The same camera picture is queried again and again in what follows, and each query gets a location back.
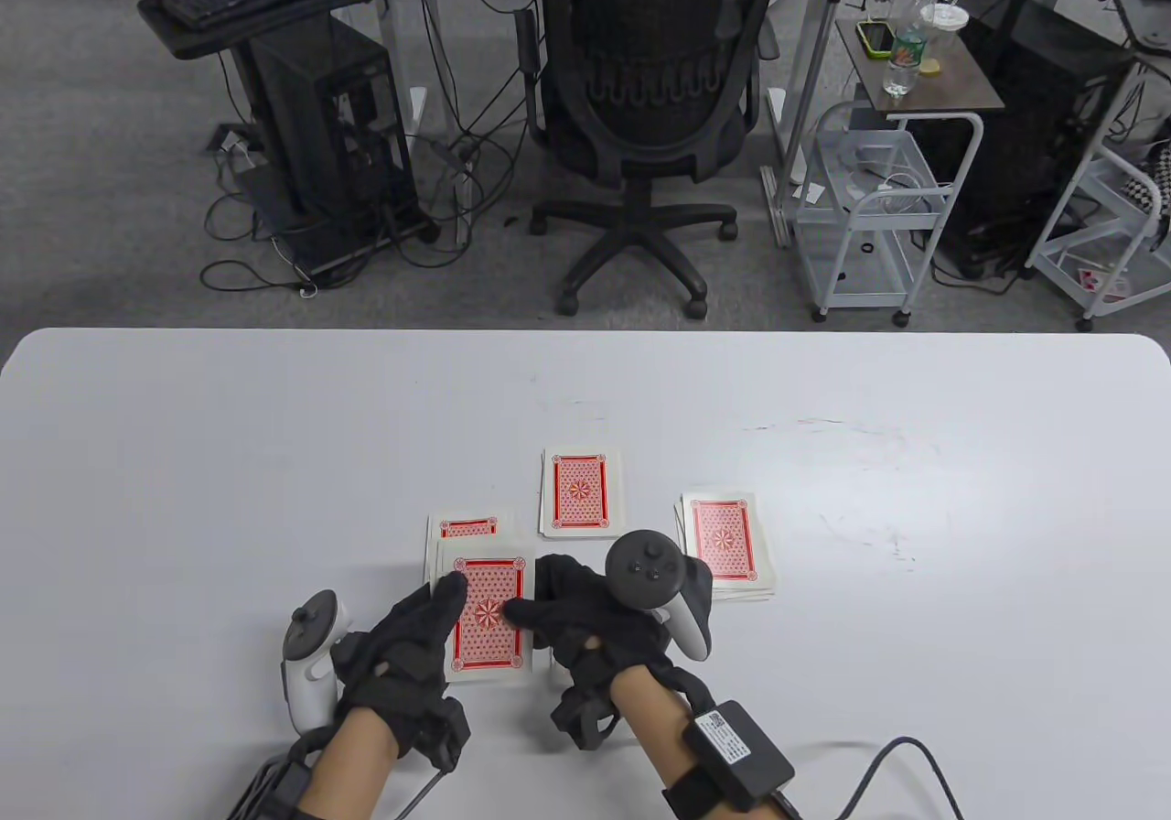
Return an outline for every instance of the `plastic bottle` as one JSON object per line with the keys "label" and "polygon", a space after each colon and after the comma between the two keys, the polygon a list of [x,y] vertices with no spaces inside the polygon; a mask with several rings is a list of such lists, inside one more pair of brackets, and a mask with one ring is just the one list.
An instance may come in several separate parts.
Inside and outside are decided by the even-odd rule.
{"label": "plastic bottle", "polygon": [[895,100],[903,97],[919,80],[919,63],[927,46],[927,30],[934,20],[936,0],[911,0],[896,19],[895,45],[882,87]]}

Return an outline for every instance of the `black pc case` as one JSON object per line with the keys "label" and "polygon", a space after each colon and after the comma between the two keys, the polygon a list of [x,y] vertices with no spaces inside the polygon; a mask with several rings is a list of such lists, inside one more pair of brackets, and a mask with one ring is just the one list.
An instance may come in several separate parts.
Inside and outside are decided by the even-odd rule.
{"label": "black pc case", "polygon": [[262,34],[251,46],[288,171],[283,183],[269,176],[241,187],[254,192],[262,211],[283,186],[303,206],[299,221],[317,220],[275,223],[274,233],[301,267],[313,273],[370,244],[385,246],[420,225],[433,227],[418,209],[384,47],[328,14]]}
{"label": "black pc case", "polygon": [[[984,117],[984,139],[939,242],[973,279],[991,257],[1020,252],[1023,260],[1132,59],[1129,49],[1032,0],[998,53],[993,37],[1007,7],[1008,0],[964,0],[971,20],[960,37],[1005,102],[1004,111]],[[971,137],[967,123],[912,122],[908,129],[936,176],[952,178]]]}

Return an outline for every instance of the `chair backrest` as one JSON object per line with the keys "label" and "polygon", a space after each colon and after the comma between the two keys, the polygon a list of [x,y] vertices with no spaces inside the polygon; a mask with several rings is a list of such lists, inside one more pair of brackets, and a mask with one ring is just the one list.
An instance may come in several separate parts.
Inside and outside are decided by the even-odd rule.
{"label": "chair backrest", "polygon": [[712,176],[768,0],[541,1],[546,117],[563,107],[594,148],[597,179],[617,185],[624,162],[680,158],[693,159],[694,179]]}

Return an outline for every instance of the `red-backed playing card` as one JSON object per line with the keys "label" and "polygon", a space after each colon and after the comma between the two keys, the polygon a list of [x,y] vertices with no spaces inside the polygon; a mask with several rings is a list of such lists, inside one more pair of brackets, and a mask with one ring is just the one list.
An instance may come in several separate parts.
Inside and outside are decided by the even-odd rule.
{"label": "red-backed playing card", "polygon": [[685,551],[711,568],[717,594],[771,593],[776,587],[765,531],[751,493],[684,494],[683,519]]}
{"label": "red-backed playing card", "polygon": [[755,582],[760,574],[752,547],[748,503],[692,500],[691,514],[696,520],[696,556],[712,568],[712,576]]}
{"label": "red-backed playing card", "polygon": [[[486,512],[495,512],[497,514],[484,514]],[[424,580],[434,582],[436,565],[439,562],[438,548],[444,540],[495,539],[508,533],[509,518],[508,512],[499,506],[485,506],[479,511],[445,512],[427,518],[427,547],[423,561]]]}
{"label": "red-backed playing card", "polygon": [[615,537],[623,532],[616,452],[546,449],[541,532],[550,539]]}
{"label": "red-backed playing card", "polygon": [[513,597],[533,597],[532,553],[501,541],[451,540],[440,546],[438,572],[451,570],[467,578],[467,602],[447,640],[447,678],[532,671],[532,635],[511,627],[502,610]]}

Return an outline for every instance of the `forearm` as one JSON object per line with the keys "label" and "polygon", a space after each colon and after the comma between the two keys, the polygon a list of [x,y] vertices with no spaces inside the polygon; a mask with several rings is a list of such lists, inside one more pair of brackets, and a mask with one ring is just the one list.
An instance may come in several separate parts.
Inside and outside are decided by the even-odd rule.
{"label": "forearm", "polygon": [[[683,730],[691,722],[691,710],[673,691],[664,688],[639,665],[622,671],[614,678],[610,697],[638,738],[646,758],[651,760],[665,787],[691,771],[698,763],[683,743]],[[776,820],[780,811],[771,804],[753,808],[747,814],[720,804],[707,820]]]}
{"label": "forearm", "polygon": [[397,761],[398,743],[382,717],[355,708],[313,766],[297,807],[321,820],[370,820]]}

